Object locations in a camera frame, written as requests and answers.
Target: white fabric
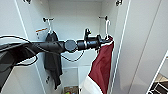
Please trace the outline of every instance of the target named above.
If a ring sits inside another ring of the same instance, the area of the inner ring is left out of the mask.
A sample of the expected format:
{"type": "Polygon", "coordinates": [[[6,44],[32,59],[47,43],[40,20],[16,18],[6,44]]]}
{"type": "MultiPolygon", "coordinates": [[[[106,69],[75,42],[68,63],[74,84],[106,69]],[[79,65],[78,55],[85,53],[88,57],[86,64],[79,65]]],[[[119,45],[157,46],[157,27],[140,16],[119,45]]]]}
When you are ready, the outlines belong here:
{"type": "Polygon", "coordinates": [[[100,87],[87,76],[79,94],[103,94],[100,87]]]}

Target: wardrobe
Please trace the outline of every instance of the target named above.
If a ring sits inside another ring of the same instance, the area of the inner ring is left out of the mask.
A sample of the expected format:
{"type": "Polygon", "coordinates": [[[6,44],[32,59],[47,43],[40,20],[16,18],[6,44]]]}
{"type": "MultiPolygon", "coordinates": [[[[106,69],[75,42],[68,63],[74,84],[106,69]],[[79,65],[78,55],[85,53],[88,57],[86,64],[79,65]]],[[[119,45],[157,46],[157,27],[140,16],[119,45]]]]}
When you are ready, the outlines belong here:
{"type": "MultiPolygon", "coordinates": [[[[145,94],[168,50],[167,4],[167,0],[1,0],[0,36],[44,42],[51,28],[60,41],[81,40],[89,28],[89,36],[104,38],[107,16],[108,34],[115,43],[108,94],[145,94]],[[52,19],[50,26],[43,18],[52,19]]],[[[13,42],[25,41],[0,40],[0,44],[13,42]]],[[[74,60],[81,53],[61,55],[74,60]]],[[[1,94],[62,94],[67,86],[81,89],[97,54],[89,49],[76,62],[61,58],[61,85],[55,90],[49,71],[44,69],[44,53],[40,53],[32,66],[12,70],[1,94]]]]}

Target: hanger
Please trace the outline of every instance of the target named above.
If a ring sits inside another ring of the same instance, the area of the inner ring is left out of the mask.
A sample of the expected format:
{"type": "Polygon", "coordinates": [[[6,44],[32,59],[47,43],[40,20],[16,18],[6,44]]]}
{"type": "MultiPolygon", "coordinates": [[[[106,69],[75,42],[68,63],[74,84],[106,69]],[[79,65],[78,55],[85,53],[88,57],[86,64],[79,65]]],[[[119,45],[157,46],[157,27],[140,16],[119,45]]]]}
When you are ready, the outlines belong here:
{"type": "Polygon", "coordinates": [[[107,33],[107,31],[108,31],[108,25],[110,25],[110,20],[106,20],[106,37],[107,37],[106,40],[109,39],[109,37],[108,37],[108,33],[107,33]]]}

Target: clothing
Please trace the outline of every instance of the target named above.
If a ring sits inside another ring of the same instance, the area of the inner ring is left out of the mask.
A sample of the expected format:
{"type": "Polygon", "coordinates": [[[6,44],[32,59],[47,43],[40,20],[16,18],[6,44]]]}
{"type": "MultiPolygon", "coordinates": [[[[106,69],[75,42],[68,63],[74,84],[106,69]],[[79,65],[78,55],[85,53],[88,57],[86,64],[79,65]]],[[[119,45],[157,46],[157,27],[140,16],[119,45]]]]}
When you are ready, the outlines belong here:
{"type": "MultiPolygon", "coordinates": [[[[55,32],[53,32],[52,34],[48,33],[46,41],[58,41],[56,33],[55,32]]],[[[50,71],[51,77],[55,82],[55,89],[57,89],[57,86],[61,84],[59,78],[59,76],[62,75],[61,56],[51,53],[45,53],[44,68],[50,71]]]]}
{"type": "Polygon", "coordinates": [[[113,48],[114,42],[100,48],[80,94],[107,94],[113,48]]]}

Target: black cable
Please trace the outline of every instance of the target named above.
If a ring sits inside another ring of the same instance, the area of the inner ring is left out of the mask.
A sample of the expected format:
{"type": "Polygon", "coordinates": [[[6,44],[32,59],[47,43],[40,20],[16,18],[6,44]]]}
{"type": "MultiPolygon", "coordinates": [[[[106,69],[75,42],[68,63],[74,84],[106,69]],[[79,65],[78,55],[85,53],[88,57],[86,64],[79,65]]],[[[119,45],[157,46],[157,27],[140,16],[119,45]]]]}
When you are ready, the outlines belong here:
{"type": "Polygon", "coordinates": [[[67,61],[70,61],[70,62],[78,61],[78,60],[83,56],[83,54],[84,54],[84,50],[83,50],[82,54],[81,54],[77,59],[75,59],[75,60],[70,60],[70,59],[68,59],[67,57],[65,57],[65,56],[63,56],[63,55],[61,55],[61,54],[59,54],[59,53],[47,51],[47,50],[45,50],[45,49],[39,47],[38,45],[35,45],[35,46],[38,47],[39,49],[41,49],[41,50],[44,51],[44,52],[51,53],[51,54],[56,54],[56,55],[60,55],[61,57],[63,57],[64,59],[66,59],[67,61]]]}
{"type": "MultiPolygon", "coordinates": [[[[28,47],[25,47],[25,48],[27,48],[31,53],[33,53],[36,56],[35,52],[32,51],[30,48],[28,48],[28,47]]],[[[30,66],[30,65],[34,64],[37,60],[38,60],[38,57],[36,56],[36,59],[32,63],[30,63],[30,64],[15,64],[15,65],[13,64],[11,66],[8,66],[5,70],[0,71],[0,73],[3,73],[5,71],[7,71],[9,68],[12,68],[14,66],[30,66]]]]}
{"type": "Polygon", "coordinates": [[[3,70],[3,71],[0,71],[0,73],[3,73],[3,72],[5,72],[5,71],[7,71],[9,68],[12,68],[12,67],[14,67],[14,65],[11,65],[11,66],[8,66],[5,70],[3,70]]]}
{"type": "Polygon", "coordinates": [[[70,61],[70,62],[78,61],[78,60],[83,56],[83,54],[84,54],[84,50],[83,50],[82,54],[81,54],[77,59],[75,59],[75,60],[70,60],[70,59],[68,59],[67,57],[65,57],[65,56],[63,56],[63,55],[61,55],[61,54],[59,54],[59,53],[47,51],[47,50],[45,50],[45,49],[39,47],[38,45],[33,44],[33,43],[30,42],[29,40],[24,39],[24,38],[21,38],[21,37],[18,37],[18,36],[1,36],[0,38],[6,38],[6,37],[12,37],[12,38],[17,38],[17,39],[21,39],[21,40],[27,41],[27,42],[29,42],[30,44],[32,44],[32,45],[38,47],[39,49],[43,50],[44,52],[52,53],[52,54],[56,54],[56,55],[60,55],[61,57],[63,57],[64,59],[66,59],[67,61],[70,61]]]}

